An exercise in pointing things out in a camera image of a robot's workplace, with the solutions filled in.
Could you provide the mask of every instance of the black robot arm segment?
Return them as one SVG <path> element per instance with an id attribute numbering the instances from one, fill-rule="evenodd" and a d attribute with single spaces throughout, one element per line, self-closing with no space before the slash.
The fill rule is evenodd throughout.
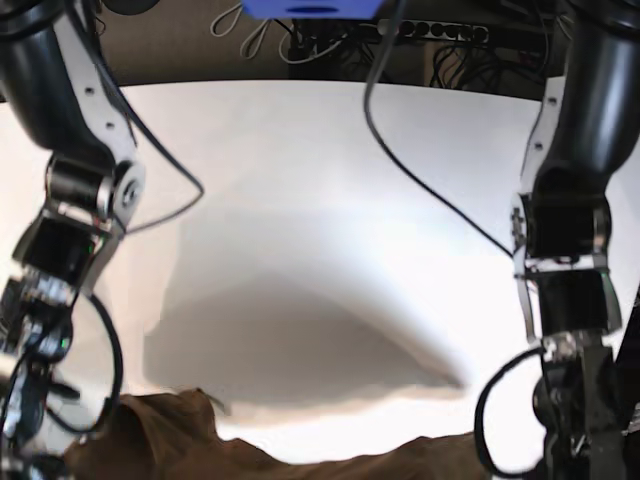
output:
<path id="1" fill-rule="evenodd" d="M 640 10 L 573 8 L 566 79 L 547 84 L 512 211 L 514 261 L 527 336 L 546 352 L 534 393 L 545 478 L 622 480 L 624 425 L 602 341 L 622 326 L 605 190 L 640 134 Z"/>
<path id="2" fill-rule="evenodd" d="M 116 252 L 144 188 L 128 121 L 81 41 L 86 7 L 0 0 L 0 88 L 31 139 L 51 151 L 45 202 L 14 250 L 20 272 L 0 309 L 2 353 L 20 358 L 2 403 L 5 460 L 23 459 L 39 431 L 53 368 L 73 339 L 71 311 Z"/>

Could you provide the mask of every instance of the brown cloth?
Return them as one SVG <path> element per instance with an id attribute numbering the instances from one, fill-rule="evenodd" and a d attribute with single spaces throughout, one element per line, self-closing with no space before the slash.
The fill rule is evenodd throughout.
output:
<path id="1" fill-rule="evenodd" d="M 108 428 L 65 454 L 78 480 L 484 480 L 473 435 L 418 438 L 389 453 L 289 465 L 242 440 L 222 441 L 210 399 L 123 396 Z"/>

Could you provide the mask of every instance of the blue object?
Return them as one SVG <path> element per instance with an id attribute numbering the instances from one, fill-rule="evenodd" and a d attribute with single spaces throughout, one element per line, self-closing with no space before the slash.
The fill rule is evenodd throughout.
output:
<path id="1" fill-rule="evenodd" d="M 357 18 L 375 15 L 383 0 L 242 0 L 255 18 Z"/>

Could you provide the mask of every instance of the screw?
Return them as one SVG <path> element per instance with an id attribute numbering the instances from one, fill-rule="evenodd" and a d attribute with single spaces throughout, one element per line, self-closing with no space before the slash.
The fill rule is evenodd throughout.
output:
<path id="1" fill-rule="evenodd" d="M 131 181 L 129 185 L 124 189 L 124 194 L 122 195 L 122 205 L 127 208 L 131 206 L 133 202 L 138 198 L 138 194 L 140 189 L 140 184 L 135 180 Z"/>

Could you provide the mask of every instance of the white table surface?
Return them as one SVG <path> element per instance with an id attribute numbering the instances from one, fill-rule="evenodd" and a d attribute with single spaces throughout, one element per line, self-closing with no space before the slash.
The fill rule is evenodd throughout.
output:
<path id="1" fill-rule="evenodd" d="M 207 188 L 179 221 L 127 239 L 98 286 L 124 346 L 127 391 L 202 387 L 231 408 L 219 417 L 224 438 L 292 462 L 472 429 L 487 379 L 527 347 L 512 265 L 385 157 L 364 123 L 362 85 L 217 82 L 126 93 Z M 399 157 L 507 245 L 537 110 L 415 87 L 381 86 L 374 98 Z M 0 151 L 4 283 L 41 204 L 48 154 L 7 106 Z M 135 222 L 193 194 L 144 141 L 140 159 L 148 183 Z M 636 160 L 609 190 L 625 320 L 640 278 Z M 111 380 L 108 344 L 86 302 L 75 325 L 63 372 L 97 411 Z M 541 454 L 530 407 L 538 376 L 532 360 L 487 409 L 488 439 L 505 468 Z"/>

